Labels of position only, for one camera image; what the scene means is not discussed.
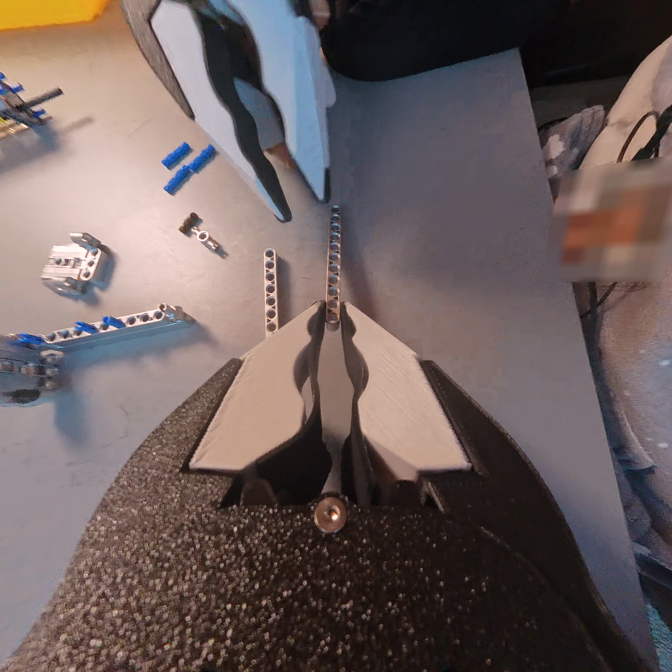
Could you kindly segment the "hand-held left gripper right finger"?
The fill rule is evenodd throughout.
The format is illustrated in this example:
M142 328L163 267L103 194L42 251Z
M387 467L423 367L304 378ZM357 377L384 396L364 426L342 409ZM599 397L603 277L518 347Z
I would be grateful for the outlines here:
M471 461L419 355L352 304L341 305L343 353L353 385L351 490L358 505L398 481L470 472Z

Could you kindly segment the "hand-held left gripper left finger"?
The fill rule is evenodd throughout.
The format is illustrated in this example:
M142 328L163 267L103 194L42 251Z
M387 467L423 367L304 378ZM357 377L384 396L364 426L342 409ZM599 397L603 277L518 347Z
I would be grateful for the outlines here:
M324 487L318 365L324 302L248 351L188 470L232 477L222 505L300 505Z

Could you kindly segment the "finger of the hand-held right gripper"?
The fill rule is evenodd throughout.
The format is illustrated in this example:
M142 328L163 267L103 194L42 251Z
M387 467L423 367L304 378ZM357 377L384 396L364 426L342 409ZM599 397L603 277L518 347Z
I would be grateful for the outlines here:
M197 125L274 216L290 222L292 213L262 149L256 120L236 89L222 26L184 1L160 2L150 23Z
M331 74L307 1L232 1L257 47L265 93L280 111L284 142L317 200L326 202L331 166L327 110Z

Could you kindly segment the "yellow storage bin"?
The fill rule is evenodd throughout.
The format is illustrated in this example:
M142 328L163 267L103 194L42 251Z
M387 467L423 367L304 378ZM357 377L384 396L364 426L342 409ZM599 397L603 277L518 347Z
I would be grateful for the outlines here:
M1 31L95 20L108 1L1 1Z

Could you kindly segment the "long grey beam with pins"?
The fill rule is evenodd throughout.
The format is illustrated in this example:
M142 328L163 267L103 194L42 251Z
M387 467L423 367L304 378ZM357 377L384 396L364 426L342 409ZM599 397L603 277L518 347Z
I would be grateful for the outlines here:
M124 342L124 341L133 340L133 339L138 338L138 337L144 337L144 336L147 336L147 335L154 335L155 333L159 333L159 332L165 332L165 331L168 331L168 330L173 331L173 330L179 329L181 327L189 326L194 321L193 318L190 317L190 315L188 315L182 309L182 307L173 307L169 304L160 304L158 307L155 307L155 308L159 308L159 309L163 310L164 312L166 312L167 314L174 316L176 324L170 325L170 326L157 327L157 328L151 329L148 332L144 332L141 335L134 335L134 336L131 336L129 338L122 337L120 339L97 341L95 343L79 343L79 344L75 344L75 346L73 348L63 348L63 351L65 352L65 354L67 354L67 353L70 353L70 352L73 352L73 351L76 351L76 350L92 348L92 347L98 346L98 345L106 345L106 344L117 343L117 342L121 343L121 342ZM154 310L155 308L151 308L151 309L146 310L144 312ZM16 333L16 334L34 335L34 334L28 334L28 333Z

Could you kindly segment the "short grey building beam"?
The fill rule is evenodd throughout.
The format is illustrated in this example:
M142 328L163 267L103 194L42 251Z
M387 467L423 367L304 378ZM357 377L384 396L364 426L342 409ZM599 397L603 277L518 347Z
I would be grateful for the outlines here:
M278 258L274 248L264 251L265 338L280 328L278 300Z

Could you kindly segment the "silver engine block piece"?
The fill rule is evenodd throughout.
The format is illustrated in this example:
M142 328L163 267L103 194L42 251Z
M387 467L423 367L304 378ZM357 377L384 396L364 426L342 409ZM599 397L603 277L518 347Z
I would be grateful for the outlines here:
M112 254L88 232L72 232L70 243L51 248L42 269L42 284L59 296L79 299L89 290L104 290Z
M59 390L64 357L43 337L1 334L1 406L25 407Z

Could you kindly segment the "transparent brick assembly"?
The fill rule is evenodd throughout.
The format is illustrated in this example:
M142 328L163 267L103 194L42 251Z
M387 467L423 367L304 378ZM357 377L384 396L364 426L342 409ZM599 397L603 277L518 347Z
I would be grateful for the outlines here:
M61 88L55 88L24 99L21 97L24 92L21 84L8 80L1 73L1 140L29 129L49 126L53 118L43 104L63 95Z

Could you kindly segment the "person's black clothing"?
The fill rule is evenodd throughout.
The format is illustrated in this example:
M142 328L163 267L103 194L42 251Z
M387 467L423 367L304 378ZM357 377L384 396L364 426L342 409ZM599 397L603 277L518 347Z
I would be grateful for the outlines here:
M569 1L330 1L320 30L331 68L389 81L525 45Z

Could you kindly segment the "pale patterned cloth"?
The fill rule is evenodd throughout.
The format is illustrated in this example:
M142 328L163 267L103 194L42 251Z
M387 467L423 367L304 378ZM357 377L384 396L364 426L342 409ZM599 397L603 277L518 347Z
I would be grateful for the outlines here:
M567 278L585 314L640 573L671 587L671 38L630 78L563 188Z

